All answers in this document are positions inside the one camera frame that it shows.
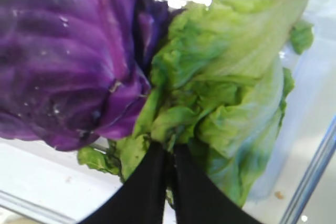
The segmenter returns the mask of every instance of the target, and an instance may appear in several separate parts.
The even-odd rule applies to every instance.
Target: lettuce
[[[303,52],[309,49],[313,44],[314,35],[312,28],[312,24],[307,21],[300,20],[295,24],[290,32],[289,41],[297,54],[303,54]]]
[[[135,170],[139,162],[132,155],[144,155],[144,139],[168,151],[188,144],[213,183],[242,206],[266,168],[294,88],[278,53],[307,3],[189,3],[153,58],[154,89],[133,135],[117,143],[122,173]]]

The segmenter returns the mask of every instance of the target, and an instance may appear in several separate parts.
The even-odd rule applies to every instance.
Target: green lettuce
[[[188,3],[153,59],[154,88],[133,135],[107,152],[120,160],[120,176],[132,174],[150,141],[168,151],[188,144],[214,184],[242,206],[266,168],[294,88],[278,53],[307,3]]]
[[[290,43],[294,51],[301,55],[311,47],[314,41],[313,25],[307,21],[300,20],[290,32]]]
[[[111,159],[105,153],[92,147],[80,149],[77,159],[80,165],[87,165],[90,169],[114,175],[119,174],[117,165],[111,164]]]

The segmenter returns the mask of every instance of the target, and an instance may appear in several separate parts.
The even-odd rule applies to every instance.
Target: water droplet
[[[306,215],[302,215],[301,220],[302,220],[302,222],[307,222],[308,217]]]
[[[64,18],[62,16],[60,16],[59,19],[62,20],[62,22],[65,22],[65,23],[69,21],[67,18]]]
[[[64,27],[69,26],[69,24],[68,24],[69,20],[67,18],[60,16],[59,19],[63,22]]]
[[[18,10],[13,10],[13,15],[14,15],[14,17],[17,17],[18,13],[19,13]]]
[[[280,57],[280,59],[285,59],[285,57],[286,57],[286,53],[285,53],[284,51],[281,51],[281,52],[279,53],[279,57]]]

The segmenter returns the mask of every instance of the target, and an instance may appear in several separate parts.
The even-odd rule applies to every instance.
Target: red cabbage
[[[0,137],[72,151],[129,135],[171,19],[155,0],[0,0]]]

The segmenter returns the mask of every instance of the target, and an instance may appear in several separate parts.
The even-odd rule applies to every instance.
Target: green leaf
[[[202,110],[202,119],[220,105],[235,105],[240,102],[240,86],[232,82],[203,81],[195,82],[197,106]]]
[[[197,127],[197,137],[223,157],[232,158],[240,146],[267,123],[277,111],[283,85],[280,59],[276,58],[263,79],[244,87],[241,103],[219,106]]]
[[[313,25],[307,21],[298,21],[290,32],[290,43],[294,51],[301,55],[314,42]]]
[[[91,147],[84,147],[80,149],[77,154],[77,159],[80,165],[87,165],[90,169],[114,175],[119,173],[119,169],[115,166],[111,166],[104,153]]]
[[[287,102],[286,102],[286,97],[289,95],[289,93],[294,89],[295,87],[295,82],[292,77],[292,73],[289,69],[284,68],[283,69],[283,75],[284,75],[284,85],[283,85],[283,92],[282,92],[282,98],[280,102],[280,109],[282,112],[281,120],[280,120],[280,125],[282,125],[282,119],[285,116],[286,112],[286,107],[287,107]]]
[[[163,96],[162,90],[160,89],[152,90],[134,126],[133,130],[134,138],[137,138],[142,134],[150,132],[152,123],[163,102],[162,96]]]
[[[120,153],[122,177],[127,180],[135,171],[149,149],[149,141],[146,135],[137,138],[126,137],[117,141],[117,149]]]
[[[168,204],[171,206],[171,208],[175,209],[173,191],[170,188],[168,188],[166,191],[166,200],[168,201]]]
[[[203,171],[218,189],[240,207],[267,166],[279,132],[280,117],[278,110],[231,158],[224,157],[197,140],[189,143],[191,153]]]
[[[173,90],[188,81],[259,80],[286,43],[308,0],[213,0],[187,5],[154,57],[153,72]]]
[[[151,138],[164,143],[175,133],[175,128],[187,127],[196,122],[197,114],[191,109],[183,106],[170,108],[160,113],[155,119],[152,125]]]

